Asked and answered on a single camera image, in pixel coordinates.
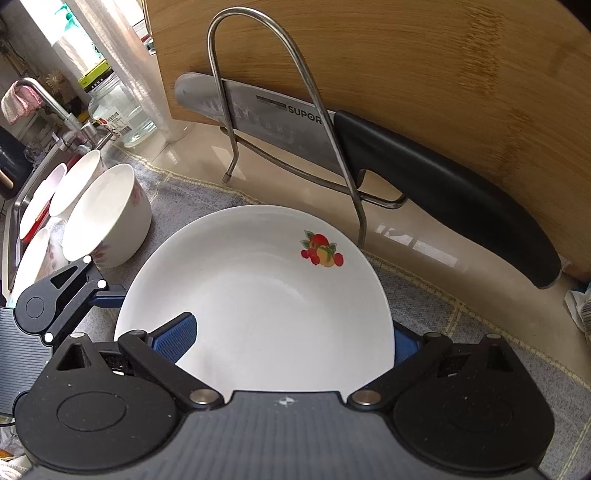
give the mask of fruit pattern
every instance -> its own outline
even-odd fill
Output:
[[[134,187],[131,189],[131,204],[137,207],[143,195],[145,195],[144,189],[139,185],[137,180],[134,180]]]
[[[337,253],[336,244],[329,243],[328,239],[320,233],[309,232],[306,233],[306,240],[302,240],[301,244],[304,246],[301,256],[309,258],[312,264],[322,265],[324,267],[332,267],[336,265],[341,267],[343,265],[343,255]]]
[[[104,244],[102,241],[96,246],[96,248],[90,253],[90,256],[92,257],[92,260],[95,264],[98,266],[101,265],[102,261],[104,260],[103,257],[109,248],[109,245]]]

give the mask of gray dish towel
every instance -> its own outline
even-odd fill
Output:
[[[109,164],[123,161],[134,167],[153,213],[150,231],[139,251],[122,266],[103,271],[111,283],[129,287],[148,257],[193,220],[217,210],[260,203],[236,190],[153,167],[113,147],[105,158]],[[478,343],[489,332],[508,339],[554,413],[554,438],[541,470],[557,480],[580,480],[591,470],[591,385],[439,288],[378,257],[366,256],[382,282],[396,322],[419,334],[442,332],[454,342]],[[93,308],[78,330],[87,332],[94,341],[110,341],[116,313]]]

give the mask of glass jar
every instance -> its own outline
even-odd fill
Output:
[[[87,72],[80,86],[90,95],[89,115],[104,125],[125,147],[134,147],[156,130],[133,94],[106,60]]]

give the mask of faucet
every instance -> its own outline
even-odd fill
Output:
[[[82,125],[73,113],[66,112],[58,101],[35,79],[24,77],[18,81],[17,85],[26,85],[35,90],[43,101],[63,120],[66,127],[76,135],[80,134],[87,139],[92,148],[100,148],[101,146],[104,146],[111,138],[111,134],[109,134],[105,138],[100,139],[92,123],[87,122]]]

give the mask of white plate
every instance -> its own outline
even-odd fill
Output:
[[[25,237],[32,236],[34,233],[31,233],[32,228],[40,220],[42,220],[40,216],[46,208],[47,203],[51,200],[51,197],[53,197],[53,194],[66,175],[66,172],[66,165],[64,163],[60,163],[51,171],[47,178],[39,184],[35,190],[35,193],[33,193],[31,202],[27,206],[25,212],[22,214],[22,220],[19,227],[19,237],[21,240],[23,240]]]
[[[316,250],[321,263],[303,258],[306,231],[336,244],[342,266],[322,264],[332,263],[332,245]],[[241,206],[180,229],[139,271],[115,337],[182,312],[195,315],[197,341],[178,365],[226,401],[234,390],[346,399],[394,364],[392,318],[373,268],[336,228],[298,210]]]
[[[8,306],[14,307],[20,294],[37,280],[41,280],[67,264],[68,260],[64,257],[60,244],[51,236],[51,230],[43,227],[35,234],[18,264]]]

